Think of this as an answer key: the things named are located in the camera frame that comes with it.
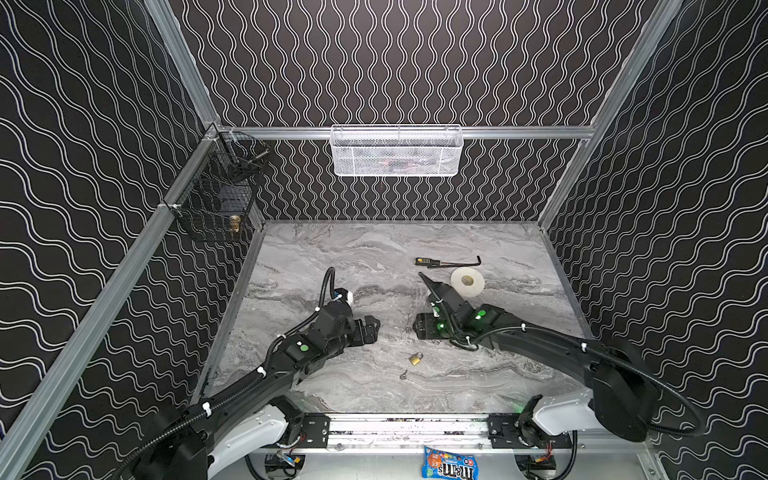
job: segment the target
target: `white wire basket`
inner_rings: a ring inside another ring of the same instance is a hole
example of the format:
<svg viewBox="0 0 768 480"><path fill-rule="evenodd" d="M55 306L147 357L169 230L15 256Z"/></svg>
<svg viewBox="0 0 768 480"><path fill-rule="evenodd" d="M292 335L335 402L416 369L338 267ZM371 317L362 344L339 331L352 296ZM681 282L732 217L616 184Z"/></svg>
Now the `white wire basket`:
<svg viewBox="0 0 768 480"><path fill-rule="evenodd" d="M453 177L459 125L333 125L333 170L341 177Z"/></svg>

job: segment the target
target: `black wire basket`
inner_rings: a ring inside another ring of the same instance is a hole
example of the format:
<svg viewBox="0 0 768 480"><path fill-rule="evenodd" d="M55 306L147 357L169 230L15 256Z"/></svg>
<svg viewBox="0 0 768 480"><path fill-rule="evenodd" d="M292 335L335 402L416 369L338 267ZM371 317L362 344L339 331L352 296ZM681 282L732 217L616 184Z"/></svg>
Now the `black wire basket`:
<svg viewBox="0 0 768 480"><path fill-rule="evenodd" d="M212 151L197 170L172 211L195 241L233 243L250 239L249 213L256 196L254 177L266 163L268 150L249 157Z"/></svg>

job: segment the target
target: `padlock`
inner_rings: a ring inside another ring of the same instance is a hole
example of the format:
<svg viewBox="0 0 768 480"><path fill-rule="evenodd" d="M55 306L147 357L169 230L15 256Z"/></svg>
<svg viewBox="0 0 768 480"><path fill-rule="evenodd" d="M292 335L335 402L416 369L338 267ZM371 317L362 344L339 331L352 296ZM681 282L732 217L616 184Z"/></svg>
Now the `padlock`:
<svg viewBox="0 0 768 480"><path fill-rule="evenodd" d="M421 361L422 361L422 358L424 358L424 356L422 355L422 353L421 353L421 352L419 352L419 353L414 353L413 355L411 355L411 356L408 358L408 360L410 360L410 362L411 362L411 365L414 365L414 366L415 366L417 363L419 363L419 362L421 362Z"/></svg>

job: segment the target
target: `black patterned wall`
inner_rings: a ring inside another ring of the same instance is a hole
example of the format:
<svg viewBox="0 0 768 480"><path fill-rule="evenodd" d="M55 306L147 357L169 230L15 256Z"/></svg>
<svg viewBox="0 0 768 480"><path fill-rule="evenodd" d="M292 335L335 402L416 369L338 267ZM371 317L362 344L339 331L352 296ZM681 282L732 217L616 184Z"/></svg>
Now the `black patterned wall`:
<svg viewBox="0 0 768 480"><path fill-rule="evenodd" d="M233 149L251 151L238 135ZM454 177L338 177L327 141L278 141L258 179L269 220L536 221L578 141L466 141Z"/></svg>
<svg viewBox="0 0 768 480"><path fill-rule="evenodd" d="M0 439L197 146L143 2L0 0Z"/></svg>
<svg viewBox="0 0 768 480"><path fill-rule="evenodd" d="M686 0L550 230L595 336L703 409L653 437L673 480L768 478L767 105L768 2Z"/></svg>
<svg viewBox="0 0 768 480"><path fill-rule="evenodd" d="M654 0L171 0L222 122L589 124Z"/></svg>
<svg viewBox="0 0 768 480"><path fill-rule="evenodd" d="M158 407L188 404L250 239L195 243L171 227L22 478L106 478Z"/></svg>

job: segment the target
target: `aluminum frame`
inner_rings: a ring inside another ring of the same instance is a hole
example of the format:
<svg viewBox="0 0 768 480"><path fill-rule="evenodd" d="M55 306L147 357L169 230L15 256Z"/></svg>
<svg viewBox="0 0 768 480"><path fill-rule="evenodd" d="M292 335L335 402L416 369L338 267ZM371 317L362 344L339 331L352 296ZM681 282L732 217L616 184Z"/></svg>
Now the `aluminum frame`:
<svg viewBox="0 0 768 480"><path fill-rule="evenodd" d="M195 387L194 394L190 400L190 405L194 405L200 400L200 397L206 392L206 385L210 375L216 371L221 361L221 356L224 354L224 350L227 347L227 340L230 338L232 328L235 324L235 319L240 311L240 306L243 304L243 298L245 298L245 292L248 290L248 282L250 281L250 275L253 272L253 268L256 266L256 261L261 251L261 245L264 243L264 237L266 235L266 226L260 227L251 240L251 244L248 247L248 253L246 253L245 260L243 260L243 266L240 268L240 274L237 276L237 282L230 295L230 300L227 302L227 309L224 310L224 315L219 322L219 329L216 333L213 345L211 345L208 352L208 358L205 360L205 367L203 368L203 374L197 380L197 386Z"/></svg>
<svg viewBox="0 0 768 480"><path fill-rule="evenodd" d="M215 142L211 127L168 189L166 203L179 200ZM170 208L158 205L0 443L0 480L24 473L173 222Z"/></svg>
<svg viewBox="0 0 768 480"><path fill-rule="evenodd" d="M656 51L664 33L669 28L672 20L677 16L683 0L659 0L650 14L649 19L643 25L640 35L635 41L634 48L625 61L621 71L617 75L611 89L605 95L598 113L595 115L592 125L594 134L588 141L582 141L571 161L563 172L562 177L554 192L549 197L547 205L544 207L539 217L539 224L547 230L557 216L560 207L568 198L571 188L576 184L587 162L592 157L595 148L600 144L605 136L605 132L613 124L614 119L621 109L621 105L627 99L630 91L637 83L645 65L650 60L651 55Z"/></svg>
<svg viewBox="0 0 768 480"><path fill-rule="evenodd" d="M488 415L482 413L329 413L328 447L294 449L302 454L400 455L424 452L424 445L463 455L509 455L494 449L488 438ZM604 430L579 432L580 452L647 454L642 442L619 439ZM557 449L567 452L569 449ZM255 452L273 452L257 449ZM515 454L541 454L544 449L515 449Z"/></svg>
<svg viewBox="0 0 768 480"><path fill-rule="evenodd" d="M571 304L571 310L574 311L576 320L578 320L578 324L581 327L581 335L585 339L594 340L594 334L589 328L587 317L585 317L584 313L581 311L581 304L576 297L576 293L574 292L573 287L571 287L571 281L568 279L568 275L566 275L565 270L563 270L563 266L560 263L560 259L558 258L558 253L554 251L554 245L552 245L551 240L549 240L549 235L544 229L539 229L539 232L541 233L541 241L544 243L544 246L549 253L550 260L552 260L554 271L558 273L560 283L563 286L563 290L565 290L565 296L568 298L568 302Z"/></svg>
<svg viewBox="0 0 768 480"><path fill-rule="evenodd" d="M650 450L646 453L638 453L637 459L643 467L643 473L647 480L670 480L658 453Z"/></svg>
<svg viewBox="0 0 768 480"><path fill-rule="evenodd" d="M589 455L579 452L573 471L568 480L647 480L637 455L627 453L604 453ZM480 473L479 478L504 480L526 480L523 473L515 467L514 453L507 455L488 455L487 452L475 454ZM553 455L558 465L566 465L570 452L557 450ZM254 463L260 458L253 456ZM424 465L424 452L401 455L325 455L310 453L306 457L302 480L390 480L391 478L419 478ZM225 470L214 480L242 480L249 478L244 462L235 464L231 470Z"/></svg>
<svg viewBox="0 0 768 480"><path fill-rule="evenodd" d="M247 134L259 140L329 140L331 127L222 127L222 131ZM465 140L526 138L591 138L594 127L464 127Z"/></svg>
<svg viewBox="0 0 768 480"><path fill-rule="evenodd" d="M360 219L360 220L350 220L350 219L340 219L340 220L326 220L326 219L320 219L320 220L282 220L282 219L276 219L276 220L265 220L267 224L269 223L404 223L404 224L424 224L424 223L446 223L446 224L456 224L456 223L483 223L483 224L489 224L492 225L494 223L503 223L503 224L520 224L520 225L532 225L537 226L538 224L533 220L368 220L368 219Z"/></svg>
<svg viewBox="0 0 768 480"><path fill-rule="evenodd" d="M218 127L221 123L219 114L210 99L210 92L203 83L203 77L200 76L200 70L184 34L181 33L181 26L170 3L168 0L144 0L144 4L179 71L181 83L187 89L200 121L203 125L215 124Z"/></svg>

